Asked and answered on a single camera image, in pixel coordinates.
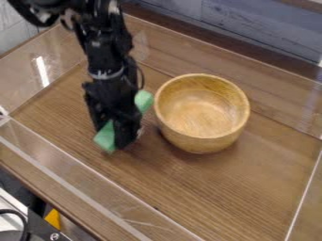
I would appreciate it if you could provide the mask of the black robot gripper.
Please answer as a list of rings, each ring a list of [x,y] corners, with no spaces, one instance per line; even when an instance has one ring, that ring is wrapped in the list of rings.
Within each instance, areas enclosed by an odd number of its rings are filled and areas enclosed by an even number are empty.
[[[134,106],[134,97],[142,87],[138,67],[117,67],[114,70],[89,68],[90,82],[81,84],[84,100],[98,131],[113,121],[114,144],[124,149],[138,137],[141,114]]]

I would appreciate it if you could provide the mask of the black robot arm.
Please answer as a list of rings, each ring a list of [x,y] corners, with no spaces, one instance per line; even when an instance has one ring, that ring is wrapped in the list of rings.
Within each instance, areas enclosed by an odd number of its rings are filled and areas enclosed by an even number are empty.
[[[37,27],[61,23],[74,33],[88,61],[89,82],[81,84],[96,129],[94,143],[106,151],[125,148],[138,136],[141,111],[136,97],[144,76],[130,56],[132,35],[117,0],[7,0]]]

